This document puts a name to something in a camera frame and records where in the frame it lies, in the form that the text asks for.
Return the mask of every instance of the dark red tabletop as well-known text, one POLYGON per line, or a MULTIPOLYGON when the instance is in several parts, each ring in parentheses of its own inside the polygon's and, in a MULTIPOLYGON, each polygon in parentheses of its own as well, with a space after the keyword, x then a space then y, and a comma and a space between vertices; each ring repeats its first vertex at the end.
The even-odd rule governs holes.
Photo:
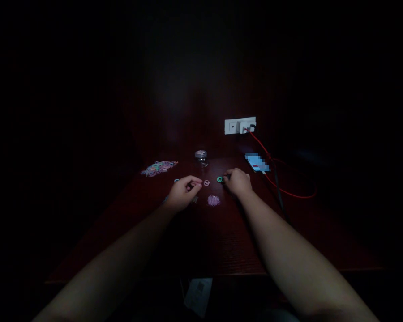
MULTIPOLYGON (((168 195, 174 179, 190 174, 209 180, 210 186, 203 186, 197 203, 173 219, 143 275, 213 277, 265 274, 242 208, 216 179, 227 169, 241 168, 250 174, 253 190, 281 214, 273 193, 275 188, 260 173, 254 173, 244 157, 210 159, 209 162, 208 167, 201 168, 192 160, 180 161, 173 169, 152 178, 136 174, 47 282, 70 280, 99 252, 154 211, 168 195), (210 207, 207 203, 209 195, 218 196, 221 204, 210 207)), ((302 190, 298 182, 289 183, 282 179, 281 185, 300 193, 302 190)), ((283 195, 283 202, 295 228, 339 270, 381 268, 376 256, 357 242, 318 197, 297 199, 283 195)))

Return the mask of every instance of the colorful rubber bands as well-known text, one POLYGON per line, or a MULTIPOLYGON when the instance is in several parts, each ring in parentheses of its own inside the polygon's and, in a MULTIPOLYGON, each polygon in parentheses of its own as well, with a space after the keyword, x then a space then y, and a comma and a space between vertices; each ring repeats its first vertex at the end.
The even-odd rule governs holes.
POLYGON ((172 161, 157 161, 154 164, 148 166, 146 168, 146 170, 143 170, 141 172, 141 174, 144 174, 147 177, 153 177, 162 172, 167 172, 167 170, 173 168, 178 163, 179 163, 178 161, 173 161, 173 162, 172 161))

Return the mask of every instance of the wall outlet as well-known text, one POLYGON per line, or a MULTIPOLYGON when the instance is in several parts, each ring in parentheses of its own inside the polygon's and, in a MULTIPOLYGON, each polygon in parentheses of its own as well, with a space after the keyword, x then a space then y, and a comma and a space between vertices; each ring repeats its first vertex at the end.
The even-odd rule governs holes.
MULTIPOLYGON (((225 120, 224 134, 244 134, 246 133, 244 127, 249 127, 251 124, 257 125, 257 122, 255 121, 255 116, 251 118, 225 120)), ((254 132, 255 128, 251 127, 250 131, 254 132)))

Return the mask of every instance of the black cable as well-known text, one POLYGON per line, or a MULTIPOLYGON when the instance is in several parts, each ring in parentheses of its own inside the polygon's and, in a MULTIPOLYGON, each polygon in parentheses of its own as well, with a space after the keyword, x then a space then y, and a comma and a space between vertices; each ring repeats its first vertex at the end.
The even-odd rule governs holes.
MULTIPOLYGON (((257 130, 257 127, 253 124, 250 125, 250 128, 254 127, 255 130, 257 130)), ((289 223, 291 225, 291 227, 293 227, 292 223, 291 223, 291 219, 288 216, 287 212, 285 211, 285 207, 283 205, 283 201, 282 201, 282 195, 281 195, 281 189, 279 188, 279 179, 278 179, 278 171, 276 169, 276 164, 273 161, 272 158, 270 158, 270 160, 272 161, 273 164, 273 171, 274 171, 274 180, 276 181, 276 188, 278 189, 278 199, 279 199, 279 205, 281 207, 281 210, 285 216, 285 220, 287 221, 287 223, 289 223)))

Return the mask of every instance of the red charging cable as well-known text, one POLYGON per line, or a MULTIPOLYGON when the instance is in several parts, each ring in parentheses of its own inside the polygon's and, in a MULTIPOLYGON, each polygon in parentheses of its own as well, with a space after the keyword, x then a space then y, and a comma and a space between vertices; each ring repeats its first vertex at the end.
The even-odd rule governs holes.
MULTIPOLYGON (((266 148, 264 147, 263 143, 261 143, 261 141, 260 141, 259 139, 257 139, 257 137, 256 137, 254 134, 252 134, 252 132, 251 132, 249 129, 245 128, 245 130, 246 130, 250 135, 252 135, 252 137, 261 145, 261 147, 263 148, 263 150, 266 152, 267 158, 268 158, 269 160, 271 160, 272 162, 273 162, 273 161, 279 161, 279 162, 281 162, 281 163, 287 165, 287 166, 290 167, 293 171, 295 171, 295 172, 297 172, 298 174, 302 175, 302 176, 305 177, 306 179, 310 180, 310 179, 309 179, 308 177, 306 177, 303 173, 301 173, 300 171, 298 171, 298 170, 292 168, 291 166, 289 166, 288 164, 286 164, 284 161, 281 161, 281 160, 279 160, 279 159, 274 159, 274 158, 272 158, 271 155, 270 155, 270 153, 269 153, 269 152, 266 150, 266 148)), ((272 185, 276 186, 276 185, 273 183, 273 181, 270 180, 270 178, 267 176, 266 173, 264 173, 264 175, 265 175, 265 177, 267 178, 267 180, 269 180, 269 182, 270 182, 272 185)), ((315 187, 315 192, 314 192, 312 195, 310 195, 310 196, 294 195, 294 194, 292 194, 292 193, 290 193, 290 192, 288 192, 288 191, 282 190, 281 188, 279 188, 279 190, 281 190, 283 193, 285 193, 285 194, 287 194, 287 195, 290 195, 290 196, 293 196, 293 197, 296 197, 296 198, 309 199, 309 198, 314 197, 314 196, 318 193, 317 185, 316 185, 314 182, 312 182, 312 184, 313 184, 313 186, 315 187)))

